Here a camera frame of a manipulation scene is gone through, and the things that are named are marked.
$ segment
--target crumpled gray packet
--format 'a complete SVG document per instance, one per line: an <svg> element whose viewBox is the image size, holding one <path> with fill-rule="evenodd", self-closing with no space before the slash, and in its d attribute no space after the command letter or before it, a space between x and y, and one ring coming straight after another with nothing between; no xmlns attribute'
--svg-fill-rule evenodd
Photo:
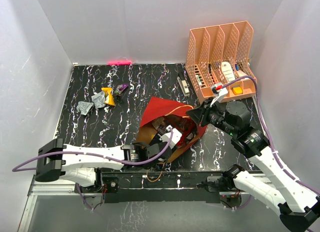
<svg viewBox="0 0 320 232"><path fill-rule="evenodd" d="M93 103L94 103L94 106L96 107L96 109L98 108L102 108L102 107L105 107L105 92L104 91L101 91L99 93L97 93L96 95L93 95L91 97Z"/></svg>
<svg viewBox="0 0 320 232"><path fill-rule="evenodd" d="M78 106L76 107L76 110L78 112L80 111L81 115L86 116L93 106L94 106L94 104L92 102L80 101L78 103Z"/></svg>

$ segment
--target floor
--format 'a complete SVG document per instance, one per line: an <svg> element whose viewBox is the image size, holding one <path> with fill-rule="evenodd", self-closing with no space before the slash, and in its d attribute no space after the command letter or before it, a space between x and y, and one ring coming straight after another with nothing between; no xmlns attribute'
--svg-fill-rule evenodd
<svg viewBox="0 0 320 232"><path fill-rule="evenodd" d="M76 66L63 105L56 135L65 143L84 147L113 147L135 141L142 114L152 96L176 100L198 106L198 100L189 83L190 97L184 97L177 82L183 64L137 64L130 66ZM130 88L116 107L93 109L88 116L77 112L79 101L91 102L91 96L102 87L115 88L128 83ZM260 128L252 98L243 99L251 112L251 123ZM167 171L224 171L234 163L247 170L256 170L230 142L231 137L208 126L204 136L188 151L167 165Z"/></svg>

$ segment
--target gray wall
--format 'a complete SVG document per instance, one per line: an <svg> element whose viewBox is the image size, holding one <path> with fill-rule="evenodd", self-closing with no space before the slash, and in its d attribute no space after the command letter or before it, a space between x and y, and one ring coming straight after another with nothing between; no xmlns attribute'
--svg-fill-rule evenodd
<svg viewBox="0 0 320 232"><path fill-rule="evenodd" d="M282 0L39 0L72 62L185 62L189 29L248 20L254 52Z"/></svg>
<svg viewBox="0 0 320 232"><path fill-rule="evenodd" d="M0 225L13 232L34 172L11 169L52 139L72 64L37 0L0 8Z"/></svg>
<svg viewBox="0 0 320 232"><path fill-rule="evenodd" d="M283 0L253 55L260 101L279 155L320 190L320 0ZM320 228L318 221L315 231Z"/></svg>
<svg viewBox="0 0 320 232"><path fill-rule="evenodd" d="M38 197L29 232L288 231L272 210L255 200L236 212L203 202L104 204L96 212L85 209L79 196Z"/></svg>

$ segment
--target marble tabletop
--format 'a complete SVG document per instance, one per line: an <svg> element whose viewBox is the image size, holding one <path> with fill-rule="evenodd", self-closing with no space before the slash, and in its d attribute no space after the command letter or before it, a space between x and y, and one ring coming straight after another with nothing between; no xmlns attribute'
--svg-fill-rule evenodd
<svg viewBox="0 0 320 232"><path fill-rule="evenodd" d="M184 97L177 74L184 71L190 96ZM93 109L83 116L77 112L79 101L92 102L91 96L102 87L115 88L128 83L129 88L116 107ZM75 66L62 108L56 136L66 144L83 147L113 147L135 141L142 114L152 96L176 100L192 106L199 102L183 64L135 64L125 66ZM251 112L251 124L261 128L252 98L242 102ZM237 163L247 170L258 168L231 145L231 136L209 125L204 136L184 154L168 164L167 171L224 171Z"/></svg>

